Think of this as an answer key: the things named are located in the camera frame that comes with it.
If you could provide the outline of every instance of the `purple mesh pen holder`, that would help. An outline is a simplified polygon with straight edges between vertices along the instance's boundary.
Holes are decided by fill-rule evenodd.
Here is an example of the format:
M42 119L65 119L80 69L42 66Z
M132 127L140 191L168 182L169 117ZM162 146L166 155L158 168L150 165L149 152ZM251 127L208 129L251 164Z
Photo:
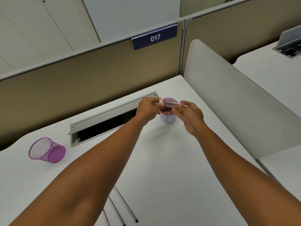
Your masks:
M59 162L66 153L66 148L53 142L48 137L43 137L35 141L29 148L28 156L30 159L43 160L50 163Z
M175 99L173 98L163 98L164 101L172 101L172 102L177 102ZM162 109L160 109L160 119L163 123L165 124L171 124L173 122L175 122L175 120L177 119L177 116L174 113L171 114L165 114L163 113L164 110L166 110L167 108L164 106Z

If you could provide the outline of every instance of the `brown contents in cup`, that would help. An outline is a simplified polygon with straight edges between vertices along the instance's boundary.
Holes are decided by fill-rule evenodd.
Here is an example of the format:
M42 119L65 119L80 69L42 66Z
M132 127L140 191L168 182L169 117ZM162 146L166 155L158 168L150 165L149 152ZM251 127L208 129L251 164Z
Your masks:
M170 109L164 109L164 110L162 111L162 113L167 114L167 115L173 114L173 112L172 112Z

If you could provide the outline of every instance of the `metal rod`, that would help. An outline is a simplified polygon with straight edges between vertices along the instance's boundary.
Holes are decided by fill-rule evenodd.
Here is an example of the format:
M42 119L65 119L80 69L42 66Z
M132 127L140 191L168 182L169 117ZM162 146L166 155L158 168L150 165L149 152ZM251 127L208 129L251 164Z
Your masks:
M106 222L107 226L110 226L109 220L108 220L108 218L107 218L106 213L104 212L104 209L102 210L102 214L103 214L104 221Z
M117 188L115 186L114 186L114 190L117 193L117 195L120 198L120 200L122 201L122 203L124 204L124 206L126 207L126 209L129 211L129 213L133 217L134 221L137 223L138 219L135 217L134 213L131 211L130 207L126 204L125 200L122 198L121 194L118 192L118 190L117 190Z
M113 202L112 202L112 200L111 200L110 196L108 197L108 201L110 202L110 204L111 204L112 208L114 209L114 211L115 211L116 215L118 216L118 219L120 220L120 222L121 222L122 226L126 226L126 224L123 222L123 220L122 220L122 218L121 218L121 216L120 216L119 212L118 212L118 211L117 211L117 209L115 208L115 205L113 204Z

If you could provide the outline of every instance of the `forearm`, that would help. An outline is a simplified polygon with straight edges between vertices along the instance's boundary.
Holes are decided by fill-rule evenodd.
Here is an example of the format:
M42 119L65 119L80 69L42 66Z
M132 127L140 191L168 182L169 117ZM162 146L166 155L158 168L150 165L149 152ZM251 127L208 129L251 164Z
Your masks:
M217 179L249 225L300 223L300 202L280 184L239 156L205 124L196 138Z
M93 225L122 173L143 126L139 117L134 117L80 156L11 225Z

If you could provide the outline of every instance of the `desk number plate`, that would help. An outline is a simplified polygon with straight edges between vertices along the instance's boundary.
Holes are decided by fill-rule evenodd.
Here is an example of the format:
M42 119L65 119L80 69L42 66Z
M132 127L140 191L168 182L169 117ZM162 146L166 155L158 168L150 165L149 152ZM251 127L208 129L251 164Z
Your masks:
M159 43L177 36L177 25L171 25L144 35L132 38L134 51L140 48L147 47L152 44Z

